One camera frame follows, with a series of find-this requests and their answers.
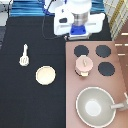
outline pink stovetop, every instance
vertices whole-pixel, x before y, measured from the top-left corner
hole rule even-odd
[[[115,103],[125,100],[124,92],[126,87],[117,55],[115,43],[112,41],[78,41],[66,43],[66,128],[90,128],[79,118],[75,103],[80,91],[86,87],[100,87],[110,93]],[[82,78],[75,72],[74,48],[78,45],[85,45],[89,49],[88,57],[93,61],[93,69],[88,77]],[[99,57],[95,50],[98,45],[107,45],[111,48],[111,55],[106,58]],[[115,67],[112,76],[103,76],[98,71],[101,62],[110,62]],[[113,122],[107,128],[128,128],[128,111],[116,112]]]

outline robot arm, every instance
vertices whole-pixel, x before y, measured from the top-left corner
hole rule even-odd
[[[56,0],[54,8],[54,34],[69,34],[70,37],[88,38],[102,30],[104,13],[90,15],[91,0]]]

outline white spoon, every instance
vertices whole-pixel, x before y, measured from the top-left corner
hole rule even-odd
[[[27,56],[27,49],[28,49],[28,46],[27,44],[24,45],[24,51],[23,51],[23,56],[20,57],[20,65],[21,66],[27,66],[29,64],[29,58]]]

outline cloth mat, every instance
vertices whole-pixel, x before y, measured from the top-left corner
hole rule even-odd
[[[90,40],[111,40],[106,20],[102,32]],[[42,17],[7,20],[0,50],[0,128],[66,128],[65,40],[45,40],[41,26]],[[46,18],[44,31],[48,37],[55,36],[53,17]],[[24,44],[30,58],[27,67],[19,65]],[[55,69],[56,78],[42,86],[35,74],[46,65]]]

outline black table surface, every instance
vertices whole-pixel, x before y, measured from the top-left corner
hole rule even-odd
[[[66,128],[66,58],[63,37],[45,40],[42,17],[10,17],[0,50],[0,128]],[[53,17],[44,26],[47,37],[53,34]],[[103,30],[91,41],[110,41],[107,17]],[[19,58],[28,45],[30,64],[22,67]],[[42,66],[52,66],[55,81],[40,85],[35,74]]]

